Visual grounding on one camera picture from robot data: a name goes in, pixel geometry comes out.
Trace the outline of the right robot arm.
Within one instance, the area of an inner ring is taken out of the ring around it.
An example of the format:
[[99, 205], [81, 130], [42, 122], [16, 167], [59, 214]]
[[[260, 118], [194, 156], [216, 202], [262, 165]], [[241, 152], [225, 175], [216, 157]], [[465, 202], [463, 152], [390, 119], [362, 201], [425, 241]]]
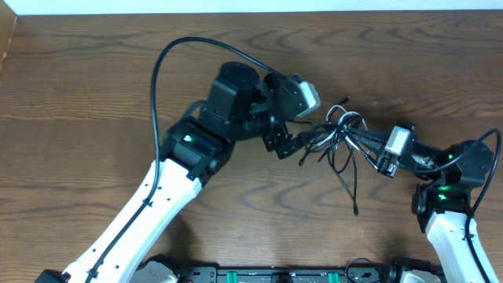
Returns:
[[403, 169], [421, 179], [411, 210], [448, 282], [498, 280], [477, 231], [475, 211], [480, 202], [471, 201], [474, 189], [485, 196], [496, 171], [502, 143], [498, 129], [491, 131], [495, 149], [484, 144], [488, 134], [438, 149], [419, 141], [412, 123], [386, 133], [357, 127], [346, 127], [345, 132], [364, 155], [375, 155], [370, 161], [382, 175], [392, 178]]

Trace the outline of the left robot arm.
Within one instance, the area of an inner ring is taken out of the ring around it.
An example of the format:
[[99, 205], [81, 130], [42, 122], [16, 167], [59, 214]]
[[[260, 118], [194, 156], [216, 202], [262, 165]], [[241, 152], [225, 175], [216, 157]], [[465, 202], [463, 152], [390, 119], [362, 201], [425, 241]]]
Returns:
[[159, 158], [105, 232], [65, 270], [39, 282], [128, 282], [171, 220], [229, 161], [235, 143], [261, 138], [279, 158], [298, 148], [285, 126], [320, 107], [312, 83], [297, 75], [261, 79], [241, 62], [223, 64], [207, 100], [190, 105], [162, 138]]

